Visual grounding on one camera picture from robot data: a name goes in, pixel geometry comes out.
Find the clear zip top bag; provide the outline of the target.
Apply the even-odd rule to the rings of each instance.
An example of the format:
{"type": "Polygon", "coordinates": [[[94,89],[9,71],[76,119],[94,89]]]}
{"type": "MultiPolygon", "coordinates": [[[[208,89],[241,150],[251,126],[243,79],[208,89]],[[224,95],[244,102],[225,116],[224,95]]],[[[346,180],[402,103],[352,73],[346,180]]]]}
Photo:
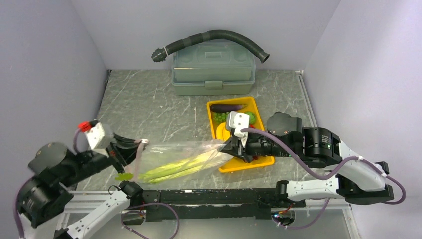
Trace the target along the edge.
{"type": "MultiPolygon", "coordinates": [[[[134,169],[135,164],[139,163],[139,172],[143,173],[152,168],[170,163],[176,160],[181,160],[189,157],[193,157],[208,151],[218,152],[218,149],[224,144],[223,141],[213,139],[208,141],[184,141],[184,142],[167,142],[157,143],[146,146],[145,150],[138,155],[135,160],[126,167],[128,169],[134,169]]],[[[195,175],[181,177],[169,181],[162,182],[160,184],[168,184],[171,181],[183,181],[198,179],[203,176],[209,176],[218,171],[220,168],[216,168],[213,171],[200,172],[195,175]]]]}

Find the yellow plastic tray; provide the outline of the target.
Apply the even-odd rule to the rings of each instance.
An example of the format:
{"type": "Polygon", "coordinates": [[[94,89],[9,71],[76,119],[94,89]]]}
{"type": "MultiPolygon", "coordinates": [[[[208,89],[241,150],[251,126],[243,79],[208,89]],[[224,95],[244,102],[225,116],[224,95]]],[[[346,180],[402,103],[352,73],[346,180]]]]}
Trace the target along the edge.
{"type": "MultiPolygon", "coordinates": [[[[261,116],[260,116],[260,113],[259,113],[259,110],[258,110],[258,107],[257,107],[257,104],[256,104],[254,97],[246,96],[246,97],[239,97],[239,98],[220,99],[220,100],[208,101],[207,102],[207,111],[208,111],[208,117],[209,117],[209,122],[210,122],[210,126],[211,126],[211,133],[212,133],[213,139],[216,139],[215,130],[219,126],[219,124],[216,124],[212,119],[213,113],[214,113],[210,110],[210,105],[212,105],[212,104],[246,104],[247,107],[241,109],[240,111],[241,112],[251,111],[251,112],[255,113],[255,115],[257,117],[257,121],[254,125],[251,125],[252,128],[255,128],[255,129],[258,129],[258,130],[261,130],[261,131],[265,130],[265,127],[264,127],[263,122],[261,120],[261,116]]],[[[219,170],[220,173],[232,173],[232,172],[242,171],[242,170],[247,170],[247,169],[262,168],[262,167],[266,167],[266,166],[271,166],[274,163],[275,163],[275,158],[273,156],[253,157],[253,161],[251,163],[245,163],[238,158],[233,158],[228,163],[221,166],[218,170],[219,170]]]]}

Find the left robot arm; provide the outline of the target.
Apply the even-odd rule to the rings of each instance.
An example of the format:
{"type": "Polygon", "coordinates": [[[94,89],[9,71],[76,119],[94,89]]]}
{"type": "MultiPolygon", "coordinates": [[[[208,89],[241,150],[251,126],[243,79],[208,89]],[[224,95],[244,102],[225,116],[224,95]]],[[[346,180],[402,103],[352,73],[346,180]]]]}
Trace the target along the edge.
{"type": "Polygon", "coordinates": [[[148,142],[113,135],[105,146],[96,150],[71,152],[59,142],[41,147],[29,163],[34,175],[19,190],[14,210],[14,219],[21,239],[29,238],[23,219],[36,228],[64,211],[73,195],[67,187],[113,166],[119,173],[135,160],[148,142]]]}

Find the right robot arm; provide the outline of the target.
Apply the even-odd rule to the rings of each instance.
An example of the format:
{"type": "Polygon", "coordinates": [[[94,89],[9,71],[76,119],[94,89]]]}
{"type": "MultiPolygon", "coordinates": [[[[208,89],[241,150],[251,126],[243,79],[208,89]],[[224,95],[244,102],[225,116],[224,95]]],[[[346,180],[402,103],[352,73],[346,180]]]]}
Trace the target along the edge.
{"type": "Polygon", "coordinates": [[[251,163],[255,156],[291,157],[310,181],[277,182],[274,200],[285,207],[291,202],[319,198],[343,198],[356,205],[393,204],[392,186],[385,162],[371,163],[349,149],[330,130],[304,127],[301,118],[275,112],[267,130],[249,126],[250,115],[232,111],[226,120],[230,138],[222,152],[251,163]]]}

